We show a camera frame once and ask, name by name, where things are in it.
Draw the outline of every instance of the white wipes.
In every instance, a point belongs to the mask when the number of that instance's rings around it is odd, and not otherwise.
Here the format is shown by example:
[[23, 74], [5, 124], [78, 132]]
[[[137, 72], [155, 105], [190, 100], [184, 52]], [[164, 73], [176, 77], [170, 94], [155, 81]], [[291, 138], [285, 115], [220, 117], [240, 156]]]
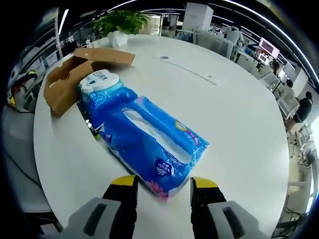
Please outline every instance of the white wipes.
[[148, 135], [151, 135], [156, 141], [175, 158], [182, 163], [190, 163], [191, 155], [189, 155], [183, 148], [177, 145], [166, 134], [153, 127], [146, 121], [138, 112], [133, 110], [125, 110], [124, 115], [138, 128], [143, 130]]
[[80, 82], [83, 93], [101, 91], [116, 85], [120, 81], [117, 74], [111, 73], [106, 69], [95, 71], [85, 77]]

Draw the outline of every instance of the logo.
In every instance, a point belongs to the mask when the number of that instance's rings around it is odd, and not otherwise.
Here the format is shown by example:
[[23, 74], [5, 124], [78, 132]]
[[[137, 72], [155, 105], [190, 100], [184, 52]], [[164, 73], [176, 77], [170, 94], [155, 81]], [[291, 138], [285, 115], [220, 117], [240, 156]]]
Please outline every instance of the logo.
[[181, 122], [177, 121], [175, 122], [175, 126], [176, 128], [178, 128], [180, 131], [186, 131], [187, 127], [185, 125], [183, 125]]
[[155, 168], [161, 177], [173, 174], [173, 167], [169, 163], [164, 162], [161, 158], [158, 158], [155, 161]]
[[104, 75], [102, 72], [97, 71], [93, 73], [93, 76], [96, 76], [97, 78], [99, 78], [100, 80], [104, 81], [106, 80], [108, 77], [106, 75]]
[[92, 92], [89, 97], [90, 100], [93, 102], [94, 107], [99, 106], [106, 100], [106, 95], [99, 94], [97, 92]]
[[90, 82], [86, 83], [86, 85], [87, 85], [87, 86], [90, 86], [90, 85], [94, 84], [95, 82], [96, 82], [96, 81], [93, 80], [93, 81], [90, 81]]
[[109, 133], [106, 133], [105, 135], [104, 135], [104, 139], [107, 141], [107, 142], [111, 142], [111, 140], [112, 140], [112, 135], [111, 134], [109, 134]]
[[169, 161], [172, 161], [176, 166], [181, 166], [181, 163], [178, 161], [177, 158], [174, 157], [170, 152], [168, 152], [166, 149], [163, 149], [165, 154], [167, 155], [167, 158]]

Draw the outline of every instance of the blue plastic packaging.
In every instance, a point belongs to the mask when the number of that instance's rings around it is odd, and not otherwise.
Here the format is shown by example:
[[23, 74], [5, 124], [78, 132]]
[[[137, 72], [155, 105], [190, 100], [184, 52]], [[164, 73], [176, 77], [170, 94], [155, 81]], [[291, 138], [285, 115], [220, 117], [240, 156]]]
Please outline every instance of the blue plastic packaging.
[[[161, 143], [151, 134], [136, 126], [128, 113], [138, 114], [150, 129], [156, 131]], [[104, 118], [100, 136], [113, 153], [158, 196], [172, 195], [188, 179], [189, 173], [209, 145], [191, 129], [157, 107], [146, 97], [127, 102]], [[183, 151], [183, 158], [176, 158], [165, 148], [166, 143]]]
[[106, 113], [121, 109], [138, 97], [133, 90], [123, 85], [117, 74], [108, 70], [91, 73], [80, 82], [79, 88], [93, 128], [103, 124]]

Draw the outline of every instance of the ceiling light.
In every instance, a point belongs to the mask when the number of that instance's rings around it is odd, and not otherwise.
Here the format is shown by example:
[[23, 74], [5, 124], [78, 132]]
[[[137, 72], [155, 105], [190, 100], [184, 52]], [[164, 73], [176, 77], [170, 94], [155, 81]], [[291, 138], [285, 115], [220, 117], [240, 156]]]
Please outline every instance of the ceiling light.
[[73, 26], [78, 26], [78, 25], [80, 25], [80, 24], [82, 24], [83, 22], [81, 21], [81, 22], [78, 22], [78, 23], [76, 23], [76, 24], [74, 24]]
[[224, 24], [224, 23], [222, 23], [224, 26], [228, 26], [228, 27], [231, 27], [230, 25], [227, 25], [227, 24]]
[[95, 12], [96, 12], [96, 10], [90, 11], [90, 12], [86, 12], [86, 13], [82, 14], [82, 15], [80, 16], [80, 18], [81, 18], [81, 17], [84, 17], [84, 16], [91, 15], [91, 14], [93, 14], [93, 13], [95, 13]]
[[157, 8], [157, 9], [148, 9], [148, 10], [143, 10], [141, 12], [145, 11], [160, 11], [160, 10], [175, 10], [175, 11], [185, 11], [185, 9], [178, 9], [178, 8]]
[[247, 30], [247, 31], [249, 31], [249, 32], [251, 32], [252, 34], [258, 36], [259, 38], [261, 38], [261, 36], [257, 35], [256, 33], [252, 32], [251, 30], [249, 30], [249, 29], [247, 29], [247, 28], [245, 28], [245, 27], [243, 27], [243, 26], [240, 26], [240, 27], [243, 28], [243, 29], [245, 29], [245, 30]]
[[221, 7], [221, 8], [224, 8], [224, 9], [227, 9], [227, 10], [231, 10], [230, 8], [228, 7], [225, 7], [225, 6], [221, 6], [221, 5], [218, 5], [218, 4], [214, 4], [214, 3], [208, 3], [210, 5], [214, 5], [214, 6], [218, 6], [218, 7]]
[[247, 37], [249, 37], [250, 39], [256, 41], [256, 42], [259, 42], [258, 40], [256, 40], [255, 38], [251, 37], [250, 35], [246, 34], [245, 32], [243, 31], [240, 31], [241, 33], [243, 33], [244, 35], [246, 35]]
[[214, 17], [216, 17], [216, 18], [220, 18], [220, 19], [223, 19], [223, 20], [225, 20], [225, 21], [228, 21], [228, 22], [234, 23], [233, 21], [228, 20], [228, 19], [225, 19], [225, 18], [222, 18], [222, 17], [220, 17], [220, 16], [216, 16], [216, 15], [213, 15], [213, 16], [214, 16]]
[[175, 12], [162, 12], [162, 13], [160, 13], [160, 14], [165, 14], [165, 15], [180, 15], [180, 13], [175, 13]]
[[61, 21], [61, 25], [60, 25], [60, 28], [59, 28], [59, 35], [61, 34], [62, 27], [63, 27], [64, 21], [65, 21], [65, 18], [67, 16], [68, 12], [69, 12], [69, 9], [64, 11], [64, 14], [63, 14], [63, 17], [62, 17], [62, 21]]
[[130, 0], [130, 1], [124, 2], [124, 3], [120, 4], [120, 5], [117, 5], [117, 6], [113, 7], [113, 8], [111, 8], [111, 9], [107, 10], [107, 12], [109, 12], [109, 11], [111, 11], [111, 10], [113, 10], [113, 9], [116, 9], [116, 8], [118, 8], [118, 7], [120, 7], [120, 6], [123, 6], [123, 5], [125, 5], [125, 4], [128, 4], [128, 3], [130, 3], [130, 2], [133, 2], [133, 1], [137, 1], [137, 0]]
[[246, 7], [246, 6], [243, 6], [239, 3], [236, 3], [236, 2], [233, 2], [231, 0], [222, 0], [222, 1], [226, 1], [226, 2], [229, 2], [229, 3], [232, 3], [236, 6], [239, 6], [243, 9], [246, 9], [248, 11], [250, 11], [251, 13], [257, 15], [258, 17], [260, 17], [261, 19], [263, 19], [264, 21], [266, 21], [267, 23], [269, 23], [271, 26], [273, 26], [276, 30], [278, 30], [288, 41], [290, 41], [293, 46], [297, 49], [297, 51], [302, 55], [302, 57], [304, 58], [304, 60], [307, 62], [308, 66], [310, 67], [311, 71], [313, 72], [313, 74], [315, 75], [315, 78], [317, 79], [317, 81], [319, 82], [319, 78], [313, 68], [313, 66], [311, 65], [310, 61], [308, 60], [308, 58], [306, 57], [306, 55], [302, 52], [302, 50], [297, 46], [297, 44], [280, 28], [278, 27], [276, 24], [274, 24], [272, 21], [270, 21], [268, 18], [262, 16], [261, 14], [257, 13], [256, 11], [254, 10], [251, 10], [250, 8]]
[[247, 16], [247, 15], [245, 15], [245, 14], [242, 14], [241, 12], [238, 12], [238, 11], [234, 11], [234, 12], [237, 13], [237, 14], [239, 14], [239, 15], [242, 15], [242, 16], [248, 18], [248, 19], [250, 19], [250, 20], [253, 21], [254, 23], [260, 25], [262, 28], [266, 29], [263, 24], [261, 24], [260, 22], [258, 22], [258, 21], [256, 21], [256, 20], [252, 19], [251, 17], [249, 17], [249, 16]]

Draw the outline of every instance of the cardboard box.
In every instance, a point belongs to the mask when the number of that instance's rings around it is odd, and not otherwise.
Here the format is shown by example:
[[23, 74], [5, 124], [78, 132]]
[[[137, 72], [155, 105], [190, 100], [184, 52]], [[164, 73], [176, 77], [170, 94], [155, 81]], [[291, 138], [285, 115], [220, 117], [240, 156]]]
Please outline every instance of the cardboard box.
[[43, 96], [57, 117], [77, 102], [76, 86], [94, 71], [114, 65], [130, 66], [135, 55], [112, 48], [78, 48], [61, 67], [52, 70], [46, 79]]

